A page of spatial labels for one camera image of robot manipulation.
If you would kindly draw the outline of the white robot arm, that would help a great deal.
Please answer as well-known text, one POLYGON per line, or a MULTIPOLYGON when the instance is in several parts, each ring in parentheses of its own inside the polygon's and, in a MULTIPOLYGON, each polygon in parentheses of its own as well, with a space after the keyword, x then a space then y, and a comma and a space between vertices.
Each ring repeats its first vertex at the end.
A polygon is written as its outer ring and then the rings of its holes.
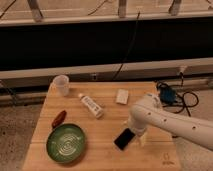
POLYGON ((128 119, 128 127, 139 136, 148 124, 213 151, 213 121, 165 111, 159 97, 152 93, 145 94, 131 106, 128 119))

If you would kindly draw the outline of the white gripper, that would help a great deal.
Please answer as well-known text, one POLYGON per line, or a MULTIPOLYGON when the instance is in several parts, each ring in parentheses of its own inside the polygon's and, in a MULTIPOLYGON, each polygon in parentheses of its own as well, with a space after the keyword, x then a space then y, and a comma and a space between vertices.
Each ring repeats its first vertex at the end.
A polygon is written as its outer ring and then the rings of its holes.
POLYGON ((130 117, 128 119, 128 127, 138 137, 139 145, 144 146, 147 137, 147 125, 130 117))

